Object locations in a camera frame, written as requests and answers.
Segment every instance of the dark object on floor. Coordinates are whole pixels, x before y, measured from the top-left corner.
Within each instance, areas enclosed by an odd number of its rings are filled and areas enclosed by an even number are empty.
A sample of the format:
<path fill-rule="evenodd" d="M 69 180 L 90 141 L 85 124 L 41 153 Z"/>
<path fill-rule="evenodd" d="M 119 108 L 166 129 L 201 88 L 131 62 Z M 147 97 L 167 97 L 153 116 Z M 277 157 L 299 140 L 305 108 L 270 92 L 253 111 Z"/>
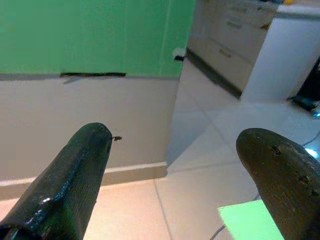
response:
<path fill-rule="evenodd" d="M 96 203 L 112 134 L 80 128 L 0 222 L 0 240 L 81 240 Z"/>
<path fill-rule="evenodd" d="M 311 101 L 320 101 L 320 57 L 314 64 L 309 76 L 304 81 L 297 95 Z"/>
<path fill-rule="evenodd" d="M 313 101 L 300 95 L 292 97 L 291 100 L 293 103 L 297 104 L 298 106 L 302 107 L 308 112 L 310 112 L 312 109 L 315 109 L 317 107 L 317 105 L 314 104 Z"/>
<path fill-rule="evenodd" d="M 269 130 L 244 130 L 237 153 L 286 240 L 320 239 L 320 163 Z"/>
<path fill-rule="evenodd" d="M 204 75 L 208 77 L 214 84 L 219 85 L 224 90 L 228 91 L 235 98 L 240 99 L 242 94 L 236 86 L 217 73 L 211 66 L 201 59 L 198 55 L 187 49 L 186 57 L 193 63 Z"/>
<path fill-rule="evenodd" d="M 127 74 L 123 72 L 62 72 L 60 77 L 125 77 Z"/>

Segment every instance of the white floor tile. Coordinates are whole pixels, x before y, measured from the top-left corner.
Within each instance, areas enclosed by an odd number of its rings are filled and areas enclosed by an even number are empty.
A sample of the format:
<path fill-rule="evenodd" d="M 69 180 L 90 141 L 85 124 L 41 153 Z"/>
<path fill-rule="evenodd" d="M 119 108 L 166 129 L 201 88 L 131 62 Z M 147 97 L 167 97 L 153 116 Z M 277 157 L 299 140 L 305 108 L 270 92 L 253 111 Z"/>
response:
<path fill-rule="evenodd" d="M 169 166 L 168 171 L 182 171 L 237 162 L 239 158 L 216 129 L 209 125 Z"/>
<path fill-rule="evenodd" d="M 10 199 L 0 201 L 0 221 L 10 212 L 19 199 Z"/>
<path fill-rule="evenodd" d="M 180 83 L 174 104 L 174 112 L 176 113 L 194 111 L 200 111 L 200 108 L 196 105 L 194 99 L 186 93 L 186 90 Z"/>
<path fill-rule="evenodd" d="M 206 113 L 233 148 L 240 132 L 248 128 L 264 128 L 303 144 L 320 130 L 320 121 L 288 103 L 256 104 Z"/>
<path fill-rule="evenodd" d="M 201 111 L 173 113 L 170 142 L 165 156 L 169 166 L 205 132 L 209 124 L 210 119 Z"/>
<path fill-rule="evenodd" d="M 84 239 L 170 239 L 153 180 L 102 187 Z"/>
<path fill-rule="evenodd" d="M 251 201 L 257 189 L 240 163 L 169 173 L 155 181 L 174 240 L 208 240 L 218 207 Z"/>
<path fill-rule="evenodd" d="M 230 93 L 210 81 L 191 63 L 185 63 L 181 84 L 204 111 L 225 109 L 239 105 L 240 102 Z"/>

